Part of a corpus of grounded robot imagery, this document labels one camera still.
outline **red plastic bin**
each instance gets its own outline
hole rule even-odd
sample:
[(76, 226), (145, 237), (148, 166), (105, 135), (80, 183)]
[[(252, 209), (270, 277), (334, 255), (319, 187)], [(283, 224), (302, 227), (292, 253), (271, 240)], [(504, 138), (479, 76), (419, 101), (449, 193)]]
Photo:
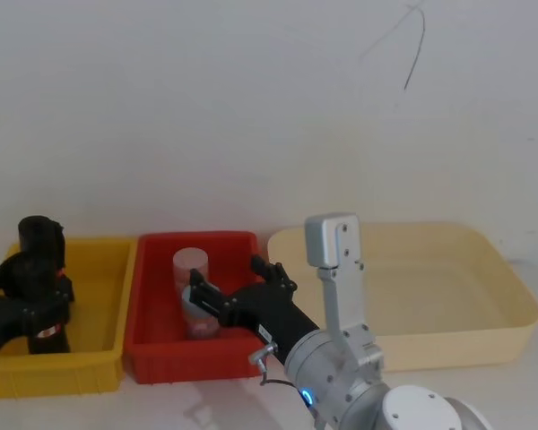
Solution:
[(164, 233), (142, 236), (126, 326), (128, 367), (138, 383), (174, 383), (259, 374), (249, 354), (261, 342), (242, 329), (221, 329), (215, 339), (188, 340), (173, 280), (173, 254), (197, 247), (209, 257), (209, 280), (223, 293), (256, 281), (249, 264), (256, 236), (242, 231)]

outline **clear plastic cup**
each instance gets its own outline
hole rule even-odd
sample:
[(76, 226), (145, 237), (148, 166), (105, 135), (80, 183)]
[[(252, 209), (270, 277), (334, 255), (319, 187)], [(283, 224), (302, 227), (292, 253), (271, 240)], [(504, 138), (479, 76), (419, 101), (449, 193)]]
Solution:
[(196, 340), (214, 338), (220, 329), (217, 318), (191, 303), (189, 301), (190, 294), (190, 286), (186, 286), (181, 294), (181, 307), (183, 309), (183, 318), (187, 324), (187, 337)]
[(183, 248), (173, 255), (173, 279), (180, 295), (189, 285), (189, 271), (192, 269), (198, 269), (207, 279), (208, 262), (207, 252), (200, 248)]

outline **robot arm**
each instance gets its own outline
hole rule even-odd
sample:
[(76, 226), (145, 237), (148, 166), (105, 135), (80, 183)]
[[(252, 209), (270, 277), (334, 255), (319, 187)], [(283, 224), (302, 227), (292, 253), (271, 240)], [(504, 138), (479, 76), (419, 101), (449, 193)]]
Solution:
[(326, 330), (292, 302), (296, 284), (283, 267), (252, 261), (265, 282), (230, 296), (192, 271), (191, 301), (224, 327), (244, 327), (265, 344), (253, 360), (265, 374), (275, 354), (315, 418), (339, 430), (491, 430), (475, 409), (416, 386), (393, 390), (382, 380), (383, 353), (365, 320), (356, 215), (335, 213), (305, 223), (308, 263), (323, 281)]

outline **white table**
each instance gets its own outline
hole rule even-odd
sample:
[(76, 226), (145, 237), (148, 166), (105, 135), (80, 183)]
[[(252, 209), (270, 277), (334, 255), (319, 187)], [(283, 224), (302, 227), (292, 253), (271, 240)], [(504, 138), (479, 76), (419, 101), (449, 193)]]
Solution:
[[(516, 270), (538, 298), (538, 270)], [(283, 378), (273, 362), (270, 376)], [(516, 363), (479, 368), (386, 374), (391, 386), (413, 383), (467, 400), (497, 430), (538, 428), (538, 328)], [(137, 385), (82, 397), (0, 400), (0, 429), (303, 430), (312, 420), (299, 395), (257, 379)]]

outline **blue indicator light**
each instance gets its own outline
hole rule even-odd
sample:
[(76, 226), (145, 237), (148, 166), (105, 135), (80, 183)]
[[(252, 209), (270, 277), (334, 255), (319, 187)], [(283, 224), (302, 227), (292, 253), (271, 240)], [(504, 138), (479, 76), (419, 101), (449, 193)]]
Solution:
[(309, 406), (313, 406), (313, 395), (311, 394), (311, 391), (304, 388), (300, 393), (303, 400), (306, 401)]

